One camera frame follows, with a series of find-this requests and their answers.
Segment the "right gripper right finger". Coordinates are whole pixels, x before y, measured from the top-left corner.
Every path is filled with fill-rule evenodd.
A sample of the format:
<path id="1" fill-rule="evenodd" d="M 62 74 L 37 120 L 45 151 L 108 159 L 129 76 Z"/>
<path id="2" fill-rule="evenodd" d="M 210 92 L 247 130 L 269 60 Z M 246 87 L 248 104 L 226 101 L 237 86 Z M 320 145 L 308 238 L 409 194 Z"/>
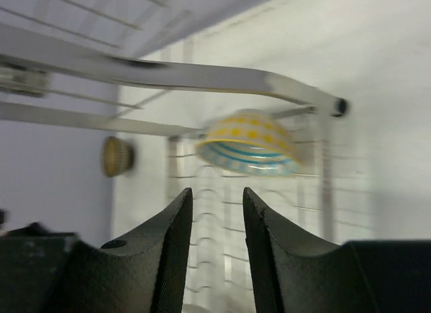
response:
<path id="1" fill-rule="evenodd" d="M 341 245 L 296 225 L 252 189 L 243 192 L 258 312 L 429 312 L 428 240 Z"/>

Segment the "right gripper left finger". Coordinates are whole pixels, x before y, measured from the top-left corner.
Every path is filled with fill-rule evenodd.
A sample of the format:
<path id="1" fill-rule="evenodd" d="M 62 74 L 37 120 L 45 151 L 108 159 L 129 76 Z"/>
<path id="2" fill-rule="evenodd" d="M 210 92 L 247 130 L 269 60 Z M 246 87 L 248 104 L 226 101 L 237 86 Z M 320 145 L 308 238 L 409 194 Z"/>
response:
<path id="1" fill-rule="evenodd" d="M 2 312 L 180 312 L 193 193 L 96 248 L 39 223 L 1 237 Z"/>

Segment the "brown ribbed bowl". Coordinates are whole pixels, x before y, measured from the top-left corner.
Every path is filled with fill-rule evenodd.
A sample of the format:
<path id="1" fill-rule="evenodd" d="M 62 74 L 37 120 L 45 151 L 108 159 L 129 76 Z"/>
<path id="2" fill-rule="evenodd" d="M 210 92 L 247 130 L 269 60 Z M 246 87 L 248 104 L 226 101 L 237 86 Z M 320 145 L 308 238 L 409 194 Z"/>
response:
<path id="1" fill-rule="evenodd" d="M 109 136 L 102 145 L 102 169 L 107 177 L 115 177 L 133 169 L 135 148 L 124 139 Z"/>

